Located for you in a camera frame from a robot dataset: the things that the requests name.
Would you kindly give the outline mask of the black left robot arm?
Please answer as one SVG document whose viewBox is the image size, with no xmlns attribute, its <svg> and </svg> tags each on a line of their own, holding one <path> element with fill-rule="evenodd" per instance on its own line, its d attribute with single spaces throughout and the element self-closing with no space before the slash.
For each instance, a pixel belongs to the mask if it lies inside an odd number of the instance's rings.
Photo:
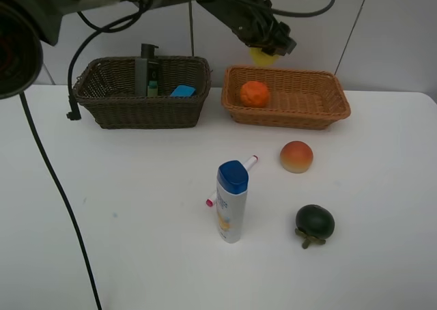
<svg viewBox="0 0 437 310">
<path fill-rule="evenodd" d="M 22 94 L 37 79 L 42 43 L 58 43 L 64 16 L 126 1 L 139 10 L 119 19 L 118 25 L 138 20 L 151 9 L 196 1 L 249 47 L 284 56 L 296 46 L 290 28 L 275 18 L 280 11 L 270 0 L 1 0 L 1 98 Z"/>
</svg>

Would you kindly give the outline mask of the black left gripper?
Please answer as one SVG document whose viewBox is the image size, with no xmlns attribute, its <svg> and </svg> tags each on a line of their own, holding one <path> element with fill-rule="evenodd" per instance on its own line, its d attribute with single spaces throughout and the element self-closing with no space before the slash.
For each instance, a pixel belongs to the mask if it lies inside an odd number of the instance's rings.
<svg viewBox="0 0 437 310">
<path fill-rule="evenodd" d="M 296 47 L 290 27 L 273 14 L 241 2 L 227 0 L 233 32 L 251 48 L 271 51 L 272 55 L 286 56 Z"/>
</svg>

